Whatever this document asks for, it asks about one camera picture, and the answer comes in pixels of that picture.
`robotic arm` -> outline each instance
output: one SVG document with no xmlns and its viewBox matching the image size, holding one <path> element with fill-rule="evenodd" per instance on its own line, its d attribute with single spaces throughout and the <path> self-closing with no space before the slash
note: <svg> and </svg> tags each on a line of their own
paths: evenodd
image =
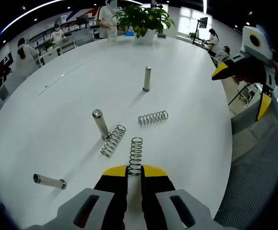
<svg viewBox="0 0 278 230">
<path fill-rule="evenodd" d="M 273 52 L 265 35 L 250 26 L 243 28 L 243 43 L 239 53 L 222 62 L 212 75 L 212 80 L 226 79 L 248 72 L 265 76 L 261 81 L 263 89 L 256 121 L 260 120 L 272 101 L 275 89 L 275 70 L 271 65 Z"/>
<path fill-rule="evenodd" d="M 26 230 L 123 230 L 127 208 L 127 166 L 110 168 L 94 189 L 63 204 L 57 217 Z M 165 171 L 141 166 L 142 211 L 149 230 L 235 230 L 211 219 L 209 209 L 185 190 L 175 190 Z"/>
</svg>

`metal cylinder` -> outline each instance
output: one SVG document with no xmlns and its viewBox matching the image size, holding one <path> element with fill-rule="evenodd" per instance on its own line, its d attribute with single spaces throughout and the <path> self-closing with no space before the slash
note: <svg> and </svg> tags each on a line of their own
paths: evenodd
<svg viewBox="0 0 278 230">
<path fill-rule="evenodd" d="M 149 83 L 150 83 L 151 72 L 152 72 L 152 68 L 147 66 L 145 68 L 145 80 L 144 80 L 144 87 L 143 87 L 144 92 L 149 92 Z"/>
<path fill-rule="evenodd" d="M 93 111 L 92 116 L 95 120 L 97 127 L 100 130 L 101 138 L 103 140 L 109 140 L 111 138 L 110 132 L 108 131 L 106 122 L 104 120 L 104 116 L 102 115 L 102 111 L 100 109 L 96 109 Z"/>
<path fill-rule="evenodd" d="M 67 183 L 63 179 L 56 180 L 39 174 L 33 175 L 33 181 L 36 184 L 43 184 L 43 185 L 60 188 L 60 189 L 66 189 L 67 187 Z"/>
</svg>

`green leaves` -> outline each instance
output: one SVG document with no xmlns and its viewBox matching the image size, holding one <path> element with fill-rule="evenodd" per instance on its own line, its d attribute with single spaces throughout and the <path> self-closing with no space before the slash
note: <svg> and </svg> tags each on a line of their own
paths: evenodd
<svg viewBox="0 0 278 230">
<path fill-rule="evenodd" d="M 175 26 L 173 20 L 163 9 L 141 8 L 131 5 L 116 13 L 115 17 L 124 30 L 132 26 L 138 38 L 145 36 L 148 29 L 163 33 L 163 23 L 168 28 L 172 24 Z"/>
</svg>

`metal spring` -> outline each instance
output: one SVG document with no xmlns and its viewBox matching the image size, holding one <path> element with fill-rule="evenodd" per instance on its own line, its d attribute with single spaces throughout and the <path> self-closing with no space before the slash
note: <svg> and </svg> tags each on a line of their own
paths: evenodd
<svg viewBox="0 0 278 230">
<path fill-rule="evenodd" d="M 145 124 L 148 125 L 149 123 L 158 122 L 166 119 L 168 119 L 168 113 L 165 110 L 138 117 L 138 121 L 140 125 L 145 125 Z"/>
<path fill-rule="evenodd" d="M 139 176 L 141 174 L 142 138 L 132 138 L 130 148 L 130 160 L 127 168 L 128 175 Z"/>
<path fill-rule="evenodd" d="M 121 141 L 125 132 L 126 128 L 124 126 L 118 125 L 112 132 L 110 140 L 108 140 L 100 150 L 101 154 L 110 157 L 115 151 L 116 147 L 119 145 L 119 142 Z"/>
</svg>

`white table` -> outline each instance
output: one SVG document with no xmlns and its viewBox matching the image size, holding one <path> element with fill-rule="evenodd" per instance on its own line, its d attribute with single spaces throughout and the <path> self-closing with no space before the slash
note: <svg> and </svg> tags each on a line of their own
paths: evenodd
<svg viewBox="0 0 278 230">
<path fill-rule="evenodd" d="M 142 92 L 145 67 L 151 90 Z M 135 46 L 106 39 L 67 52 L 31 75 L 0 112 L 0 198 L 25 228 L 45 224 L 60 205 L 93 188 L 110 167 L 128 164 L 133 137 L 143 138 L 142 163 L 164 169 L 214 217 L 229 177 L 232 131 L 221 81 L 208 53 L 176 39 Z M 111 158 L 92 118 L 101 109 L 110 130 L 125 136 Z M 140 127 L 139 115 L 166 110 L 169 119 Z M 67 189 L 38 185 L 33 174 L 65 179 Z M 145 227 L 139 177 L 129 178 L 128 230 Z"/>
<path fill-rule="evenodd" d="M 189 37 L 185 37 L 185 36 L 181 36 L 181 35 L 175 35 L 175 38 L 178 39 L 178 40 L 184 41 L 184 42 L 191 43 L 191 44 L 193 43 L 193 39 L 189 38 Z M 200 48 L 203 48 L 203 49 L 206 49 L 206 50 L 209 49 L 208 46 L 206 46 L 205 44 L 202 45 L 200 42 L 198 42 L 197 39 L 194 41 L 194 43 L 196 44 L 196 46 L 198 46 Z"/>
</svg>

